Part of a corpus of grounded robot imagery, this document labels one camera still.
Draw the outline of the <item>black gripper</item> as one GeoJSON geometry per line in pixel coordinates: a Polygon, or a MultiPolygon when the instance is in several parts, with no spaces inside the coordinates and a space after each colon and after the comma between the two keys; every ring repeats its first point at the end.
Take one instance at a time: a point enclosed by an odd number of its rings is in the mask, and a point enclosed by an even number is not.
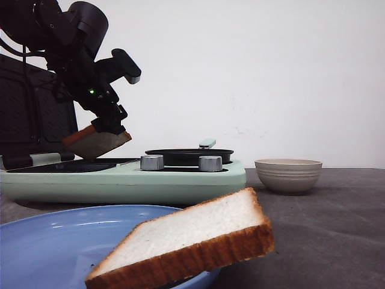
{"type": "Polygon", "coordinates": [[[97,132],[121,134],[125,127],[121,120],[128,114],[106,76],[98,70],[94,58],[86,49],[71,51],[46,50],[47,68],[63,82],[73,100],[85,110],[103,111],[103,117],[91,121],[97,132]]]}

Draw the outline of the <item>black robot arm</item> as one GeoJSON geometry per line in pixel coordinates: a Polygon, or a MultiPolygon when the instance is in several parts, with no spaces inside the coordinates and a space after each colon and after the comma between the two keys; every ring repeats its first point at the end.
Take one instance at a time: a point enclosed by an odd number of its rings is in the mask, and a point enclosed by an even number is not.
{"type": "Polygon", "coordinates": [[[141,70],[122,49],[96,60],[108,29],[108,19],[95,5],[74,2],[63,11],[57,1],[1,1],[1,29],[29,52],[19,52],[5,42],[1,46],[20,57],[43,57],[72,100],[96,115],[91,123],[97,132],[119,135],[127,117],[111,86],[125,77],[136,83],[141,70]]]}

